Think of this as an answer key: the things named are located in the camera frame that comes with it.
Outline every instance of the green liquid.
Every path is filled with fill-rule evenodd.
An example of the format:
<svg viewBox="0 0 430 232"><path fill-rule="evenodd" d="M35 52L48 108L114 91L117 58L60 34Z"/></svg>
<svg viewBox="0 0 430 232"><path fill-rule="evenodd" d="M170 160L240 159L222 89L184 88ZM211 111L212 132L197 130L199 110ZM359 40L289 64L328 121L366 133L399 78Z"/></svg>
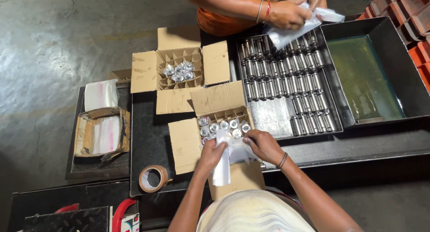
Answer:
<svg viewBox="0 0 430 232"><path fill-rule="evenodd" d="M405 117L367 35L327 42L355 120Z"/></svg>

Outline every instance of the tape roll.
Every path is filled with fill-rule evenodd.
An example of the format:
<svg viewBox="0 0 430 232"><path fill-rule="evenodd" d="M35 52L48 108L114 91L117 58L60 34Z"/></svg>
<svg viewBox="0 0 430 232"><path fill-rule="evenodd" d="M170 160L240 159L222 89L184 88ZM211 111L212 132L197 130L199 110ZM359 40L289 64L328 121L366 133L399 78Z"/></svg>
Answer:
<svg viewBox="0 0 430 232"><path fill-rule="evenodd" d="M155 187L150 185L149 181L148 181L149 173L152 170L156 170L160 174L160 182ZM139 175L139 185L140 185L140 188L145 192L155 192L155 191L160 190L169 181L171 181L171 179L167 180L168 177L169 176L167 174L167 170L164 167L159 166L159 165L147 166L147 167L145 167L145 169L142 170L142 172Z"/></svg>

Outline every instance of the bracelet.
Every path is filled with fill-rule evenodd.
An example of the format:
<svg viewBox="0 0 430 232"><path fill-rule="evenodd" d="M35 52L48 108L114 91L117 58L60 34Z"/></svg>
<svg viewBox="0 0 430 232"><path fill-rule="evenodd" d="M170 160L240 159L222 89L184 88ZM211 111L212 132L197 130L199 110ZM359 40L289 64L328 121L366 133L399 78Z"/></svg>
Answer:
<svg viewBox="0 0 430 232"><path fill-rule="evenodd" d="M288 153L285 152L284 157L282 157L282 160L281 160L281 162L278 165L278 169L282 168L282 166L284 165L285 161L287 160L287 156L288 156Z"/></svg>
<svg viewBox="0 0 430 232"><path fill-rule="evenodd" d="M260 3L260 9L258 9L257 23L258 23L258 19L260 18L261 6L263 6L263 0L261 0L261 3Z"/></svg>
<svg viewBox="0 0 430 232"><path fill-rule="evenodd" d="M266 13L266 17L264 18L264 20L263 20L263 23L266 21L266 19L267 19L267 16L269 15L269 12L270 12L270 2L268 2L267 3L268 4L268 6L267 6L267 13Z"/></svg>

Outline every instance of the gray floor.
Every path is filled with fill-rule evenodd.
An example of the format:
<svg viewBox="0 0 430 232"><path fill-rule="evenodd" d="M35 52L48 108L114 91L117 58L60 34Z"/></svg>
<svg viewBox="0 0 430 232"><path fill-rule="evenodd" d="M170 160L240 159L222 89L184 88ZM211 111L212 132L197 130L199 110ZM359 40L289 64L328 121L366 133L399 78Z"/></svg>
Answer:
<svg viewBox="0 0 430 232"><path fill-rule="evenodd" d="M328 0L349 15L367 0ZM131 55L157 48L156 29L196 24L186 0L0 0L0 228L13 191L64 180L78 88L131 68ZM369 231L420 231L429 183L331 191Z"/></svg>

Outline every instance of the person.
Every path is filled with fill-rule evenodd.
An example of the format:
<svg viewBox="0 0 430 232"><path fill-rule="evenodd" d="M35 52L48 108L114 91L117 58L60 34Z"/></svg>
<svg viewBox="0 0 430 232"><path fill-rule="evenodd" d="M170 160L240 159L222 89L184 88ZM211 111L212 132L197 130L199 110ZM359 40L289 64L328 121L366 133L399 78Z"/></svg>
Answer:
<svg viewBox="0 0 430 232"><path fill-rule="evenodd" d="M230 193L213 202L198 221L206 179L228 146L223 142L216 147L215 140L212 139L203 147L188 190L168 232L362 231L330 196L295 165L269 133L250 130L243 142L248 144L261 160L278 165L291 183L303 208L270 191L244 190Z"/></svg>
<svg viewBox="0 0 430 232"><path fill-rule="evenodd" d="M327 8L326 0L189 0L197 5L197 22L202 31L227 36L267 22L281 29L297 30L316 7ZM310 9L298 7L308 1Z"/></svg>

